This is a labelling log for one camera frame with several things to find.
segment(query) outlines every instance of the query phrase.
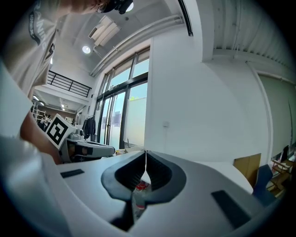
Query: air vent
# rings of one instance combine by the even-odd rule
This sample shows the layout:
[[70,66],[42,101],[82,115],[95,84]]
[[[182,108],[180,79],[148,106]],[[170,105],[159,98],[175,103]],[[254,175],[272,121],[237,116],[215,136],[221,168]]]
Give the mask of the air vent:
[[99,24],[93,28],[88,35],[93,39],[96,46],[104,46],[113,36],[115,36],[121,28],[107,16],[104,16]]

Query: chair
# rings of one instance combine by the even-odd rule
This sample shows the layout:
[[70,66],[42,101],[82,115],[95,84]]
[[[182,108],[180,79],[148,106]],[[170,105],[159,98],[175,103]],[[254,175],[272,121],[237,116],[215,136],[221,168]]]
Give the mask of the chair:
[[270,205],[276,200],[276,197],[266,189],[267,183],[272,178],[272,171],[269,165],[263,165],[258,168],[257,181],[254,187],[253,196],[255,196],[263,206]]

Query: white t-shirt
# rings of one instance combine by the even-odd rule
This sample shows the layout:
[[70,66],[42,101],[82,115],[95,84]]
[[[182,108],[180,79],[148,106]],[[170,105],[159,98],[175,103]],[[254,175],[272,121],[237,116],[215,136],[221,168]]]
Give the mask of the white t-shirt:
[[46,84],[59,4],[60,0],[37,0],[19,20],[3,49],[7,70],[27,96],[33,86]]

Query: balcony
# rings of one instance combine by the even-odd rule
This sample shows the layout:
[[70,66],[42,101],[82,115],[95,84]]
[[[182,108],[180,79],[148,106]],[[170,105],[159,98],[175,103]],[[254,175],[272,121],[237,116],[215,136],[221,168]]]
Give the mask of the balcony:
[[55,73],[53,71],[49,71],[47,84],[59,87],[66,91],[78,94],[83,97],[88,97],[89,91],[92,89],[86,85],[83,85],[77,81],[71,80],[63,75]]

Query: hanging clothes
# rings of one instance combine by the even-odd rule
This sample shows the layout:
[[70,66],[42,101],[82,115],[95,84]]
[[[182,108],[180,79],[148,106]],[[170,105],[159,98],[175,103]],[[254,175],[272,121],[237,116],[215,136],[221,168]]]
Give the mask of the hanging clothes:
[[95,134],[96,132],[96,121],[94,120],[94,116],[87,118],[83,124],[83,134],[84,139],[88,139],[90,135]]

